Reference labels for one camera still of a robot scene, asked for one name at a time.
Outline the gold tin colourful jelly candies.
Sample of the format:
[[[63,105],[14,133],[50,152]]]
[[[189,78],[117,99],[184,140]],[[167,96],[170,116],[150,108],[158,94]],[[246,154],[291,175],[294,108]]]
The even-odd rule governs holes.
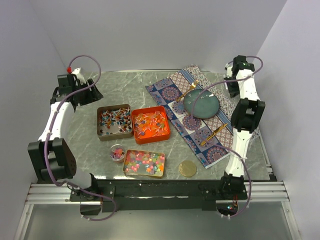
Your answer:
[[[122,171],[125,175],[162,178],[165,171],[165,160],[164,153],[128,149]]]

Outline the orange tin lollipop candies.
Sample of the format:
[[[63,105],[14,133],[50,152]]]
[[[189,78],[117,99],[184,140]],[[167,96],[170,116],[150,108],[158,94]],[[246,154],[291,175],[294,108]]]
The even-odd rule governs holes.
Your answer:
[[[138,145],[166,141],[171,136],[163,106],[139,108],[131,112],[135,142]]]

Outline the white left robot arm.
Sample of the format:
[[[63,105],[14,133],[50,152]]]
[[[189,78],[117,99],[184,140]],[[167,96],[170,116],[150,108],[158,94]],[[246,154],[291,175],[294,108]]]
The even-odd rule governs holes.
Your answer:
[[[102,99],[103,95],[96,86],[93,86],[71,96],[57,110],[60,102],[68,94],[94,83],[91,78],[85,79],[79,68],[72,73],[59,75],[57,80],[58,86],[50,99],[50,116],[46,127],[37,141],[28,144],[27,151],[38,181],[51,183],[45,161],[45,140],[49,135],[47,158],[55,180],[58,183],[71,180],[72,184],[82,188],[81,194],[84,198],[94,201],[100,194],[98,182],[93,174],[77,169],[76,159],[65,140],[65,135],[76,108],[96,102]]]

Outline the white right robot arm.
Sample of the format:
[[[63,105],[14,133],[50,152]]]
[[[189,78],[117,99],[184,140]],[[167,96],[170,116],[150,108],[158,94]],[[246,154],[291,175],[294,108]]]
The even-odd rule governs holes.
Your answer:
[[[230,158],[218,188],[220,196],[228,200],[245,190],[245,161],[249,142],[258,128],[266,103],[260,99],[256,89],[257,70],[246,56],[236,56],[232,65],[226,65],[225,70],[227,75],[224,80],[230,97],[239,96],[230,119],[233,130]]]

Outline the clear plastic jar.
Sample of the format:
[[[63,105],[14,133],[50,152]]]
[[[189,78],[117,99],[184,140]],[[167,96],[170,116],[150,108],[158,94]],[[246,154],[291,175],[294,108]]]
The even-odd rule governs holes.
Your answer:
[[[110,158],[115,163],[122,163],[126,154],[125,148],[121,144],[114,144],[110,148]]]

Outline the gold round jar lid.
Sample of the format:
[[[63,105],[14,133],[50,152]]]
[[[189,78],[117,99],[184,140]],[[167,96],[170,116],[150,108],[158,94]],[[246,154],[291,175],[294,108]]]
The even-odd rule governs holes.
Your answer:
[[[184,177],[192,177],[197,172],[197,167],[194,162],[190,160],[182,161],[178,166],[179,173]]]

